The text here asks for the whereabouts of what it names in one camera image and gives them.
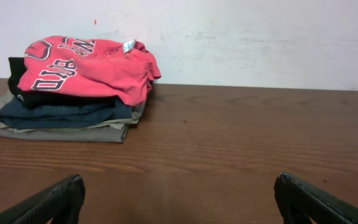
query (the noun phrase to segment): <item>dark blue folded cloth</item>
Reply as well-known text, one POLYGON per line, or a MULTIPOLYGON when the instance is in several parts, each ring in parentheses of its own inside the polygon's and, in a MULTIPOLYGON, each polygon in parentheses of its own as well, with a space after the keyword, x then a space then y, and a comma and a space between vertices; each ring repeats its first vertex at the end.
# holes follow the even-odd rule
POLYGON ((119 98, 112 103, 44 105, 28 109, 15 97, 0 109, 0 122, 16 129, 84 128, 107 120, 131 117, 132 108, 119 98))

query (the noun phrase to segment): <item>gray garment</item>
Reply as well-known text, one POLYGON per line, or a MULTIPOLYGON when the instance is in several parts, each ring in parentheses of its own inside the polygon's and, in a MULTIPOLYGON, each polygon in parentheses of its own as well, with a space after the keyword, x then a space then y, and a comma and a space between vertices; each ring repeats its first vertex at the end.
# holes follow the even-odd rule
MULTIPOLYGON (((8 102, 12 100, 14 96, 10 91, 7 91, 4 95, 0 96, 0 109, 5 106, 8 102)), ((139 111, 132 113, 132 118, 127 119, 115 119, 115 120, 109 120, 109 121, 103 121, 99 124, 95 124, 89 127, 85 128, 59 128, 59 129, 15 129, 11 128, 3 123, 0 122, 0 128, 9 129, 11 131, 14 131, 16 133, 25 133, 29 131, 76 131, 79 129, 89 129, 89 128, 100 128, 100 127, 111 127, 116 129, 122 129, 125 124, 136 124, 139 121, 140 116, 142 115, 144 109, 144 105, 142 105, 139 108, 139 111)))
POLYGON ((0 136, 2 137, 38 141, 123 142, 127 132, 127 125, 122 129, 102 127, 75 131, 31 131, 27 133, 15 133, 12 130, 0 128, 0 136))

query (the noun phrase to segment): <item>wood grain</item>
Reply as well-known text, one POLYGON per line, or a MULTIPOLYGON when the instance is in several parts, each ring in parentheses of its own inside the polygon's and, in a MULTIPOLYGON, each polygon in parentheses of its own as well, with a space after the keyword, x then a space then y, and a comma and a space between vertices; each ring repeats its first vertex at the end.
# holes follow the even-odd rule
POLYGON ((157 84, 124 144, 0 138, 0 212, 79 173, 80 223, 280 223, 281 171, 358 206, 358 91, 157 84))

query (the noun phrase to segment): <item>black garment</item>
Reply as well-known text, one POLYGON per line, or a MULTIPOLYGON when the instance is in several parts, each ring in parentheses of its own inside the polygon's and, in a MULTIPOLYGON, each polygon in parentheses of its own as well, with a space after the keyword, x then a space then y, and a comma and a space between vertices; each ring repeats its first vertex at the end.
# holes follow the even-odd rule
POLYGON ((35 108, 42 105, 88 105, 94 103, 114 102, 118 98, 118 96, 81 97, 48 91, 22 91, 17 86, 23 74, 27 71, 27 68, 24 65, 24 58, 9 57, 8 60, 11 68, 11 77, 9 77, 7 81, 9 90, 14 96, 22 100, 22 104, 26 108, 35 108))
POLYGON ((85 106, 39 106, 28 109, 17 98, 0 109, 0 122, 16 129, 84 128, 112 119, 132 117, 130 106, 113 103, 85 106))

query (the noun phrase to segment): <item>wall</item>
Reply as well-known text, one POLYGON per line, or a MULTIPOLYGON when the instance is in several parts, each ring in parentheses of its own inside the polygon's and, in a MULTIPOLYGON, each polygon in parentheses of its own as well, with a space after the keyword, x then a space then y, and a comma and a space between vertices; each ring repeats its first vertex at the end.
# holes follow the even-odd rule
POLYGON ((358 0, 0 0, 0 77, 50 35, 137 37, 160 83, 358 90, 358 0))

